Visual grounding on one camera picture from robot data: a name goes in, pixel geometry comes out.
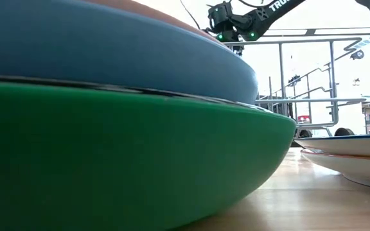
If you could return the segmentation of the horizontal ceiling beam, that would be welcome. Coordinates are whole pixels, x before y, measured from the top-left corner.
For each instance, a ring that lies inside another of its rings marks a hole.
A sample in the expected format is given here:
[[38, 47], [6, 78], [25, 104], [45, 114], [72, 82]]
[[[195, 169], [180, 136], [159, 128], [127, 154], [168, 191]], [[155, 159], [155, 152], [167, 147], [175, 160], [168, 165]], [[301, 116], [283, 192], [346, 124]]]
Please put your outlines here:
[[268, 30], [263, 37], [312, 37], [312, 36], [362, 36], [370, 35], [370, 27], [356, 28], [299, 28]]

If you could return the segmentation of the green plate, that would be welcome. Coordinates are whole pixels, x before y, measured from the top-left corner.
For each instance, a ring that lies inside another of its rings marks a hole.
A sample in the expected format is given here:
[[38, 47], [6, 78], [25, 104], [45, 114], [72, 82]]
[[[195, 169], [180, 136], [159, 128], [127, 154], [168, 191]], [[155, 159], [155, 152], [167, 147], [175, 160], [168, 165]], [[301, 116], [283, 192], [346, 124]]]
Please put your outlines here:
[[0, 231], [164, 231], [263, 184], [293, 120], [131, 92], [0, 83]]

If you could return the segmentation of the white plate blue rim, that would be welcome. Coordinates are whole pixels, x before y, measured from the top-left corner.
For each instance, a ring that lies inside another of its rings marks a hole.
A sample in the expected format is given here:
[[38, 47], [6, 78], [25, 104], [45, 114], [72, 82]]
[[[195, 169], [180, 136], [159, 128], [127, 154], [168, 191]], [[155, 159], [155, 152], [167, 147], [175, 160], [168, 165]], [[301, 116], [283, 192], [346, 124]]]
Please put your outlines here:
[[370, 135], [299, 138], [295, 141], [316, 153], [370, 157]]

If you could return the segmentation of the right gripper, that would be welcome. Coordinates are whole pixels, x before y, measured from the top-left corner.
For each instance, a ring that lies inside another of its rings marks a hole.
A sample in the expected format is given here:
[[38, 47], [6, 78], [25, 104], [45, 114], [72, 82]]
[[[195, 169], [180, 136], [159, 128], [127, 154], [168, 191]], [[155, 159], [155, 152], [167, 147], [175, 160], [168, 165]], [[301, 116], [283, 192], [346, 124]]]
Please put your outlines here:
[[247, 41], [256, 40], [252, 17], [230, 16], [215, 21], [216, 38], [221, 42], [239, 42], [240, 37]]

